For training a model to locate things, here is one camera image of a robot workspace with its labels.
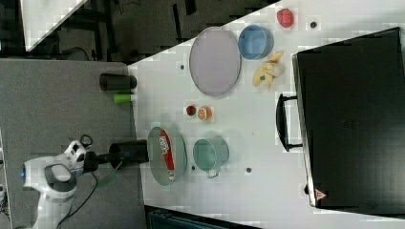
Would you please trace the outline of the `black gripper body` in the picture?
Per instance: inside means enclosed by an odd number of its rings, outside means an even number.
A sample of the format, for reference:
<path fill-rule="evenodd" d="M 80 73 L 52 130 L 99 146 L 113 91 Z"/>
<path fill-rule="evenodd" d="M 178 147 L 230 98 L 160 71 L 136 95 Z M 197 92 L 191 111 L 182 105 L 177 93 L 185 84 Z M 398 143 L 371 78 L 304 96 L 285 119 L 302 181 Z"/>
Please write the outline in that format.
<path fill-rule="evenodd" d="M 95 152 L 87 152 L 84 158 L 83 172 L 91 173 L 98 169 L 100 164 L 110 162 L 110 156 L 108 154 L 97 155 Z"/>

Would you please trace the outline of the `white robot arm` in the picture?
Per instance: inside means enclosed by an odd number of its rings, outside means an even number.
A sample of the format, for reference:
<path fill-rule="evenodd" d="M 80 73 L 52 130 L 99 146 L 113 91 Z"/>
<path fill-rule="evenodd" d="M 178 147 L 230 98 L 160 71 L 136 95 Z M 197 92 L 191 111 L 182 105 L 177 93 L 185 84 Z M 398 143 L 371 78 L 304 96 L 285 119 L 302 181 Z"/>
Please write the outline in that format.
<path fill-rule="evenodd" d="M 94 175 L 99 162 L 90 151 L 93 141 L 73 140 L 60 155 L 42 156 L 23 163 L 20 176 L 23 187 L 39 193 L 37 215 L 29 229 L 57 229 L 65 220 L 74 216 L 90 199 L 98 186 Z M 91 173 L 96 185 L 86 199 L 72 211 L 77 178 Z"/>

